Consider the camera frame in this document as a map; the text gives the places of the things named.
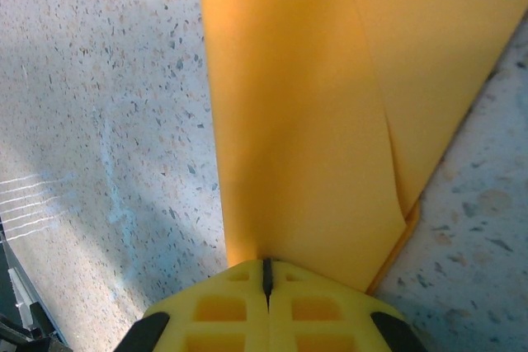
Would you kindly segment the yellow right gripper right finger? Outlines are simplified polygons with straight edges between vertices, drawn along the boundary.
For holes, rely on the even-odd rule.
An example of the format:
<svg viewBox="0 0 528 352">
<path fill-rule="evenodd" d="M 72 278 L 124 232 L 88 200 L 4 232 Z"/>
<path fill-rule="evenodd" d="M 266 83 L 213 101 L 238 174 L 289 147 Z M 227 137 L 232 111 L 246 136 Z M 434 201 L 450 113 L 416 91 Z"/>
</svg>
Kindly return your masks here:
<svg viewBox="0 0 528 352">
<path fill-rule="evenodd" d="M 394 307 L 284 261 L 267 261 L 270 351 L 425 351 Z"/>
</svg>

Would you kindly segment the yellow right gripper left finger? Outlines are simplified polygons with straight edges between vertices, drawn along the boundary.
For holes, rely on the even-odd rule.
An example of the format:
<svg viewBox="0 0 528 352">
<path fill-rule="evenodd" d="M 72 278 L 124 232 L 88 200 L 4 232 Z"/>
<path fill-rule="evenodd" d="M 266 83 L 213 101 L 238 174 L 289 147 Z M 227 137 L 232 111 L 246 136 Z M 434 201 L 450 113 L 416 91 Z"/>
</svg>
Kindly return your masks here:
<svg viewBox="0 0 528 352">
<path fill-rule="evenodd" d="M 268 351 L 269 260 L 250 260 L 147 309 L 119 351 Z"/>
</svg>

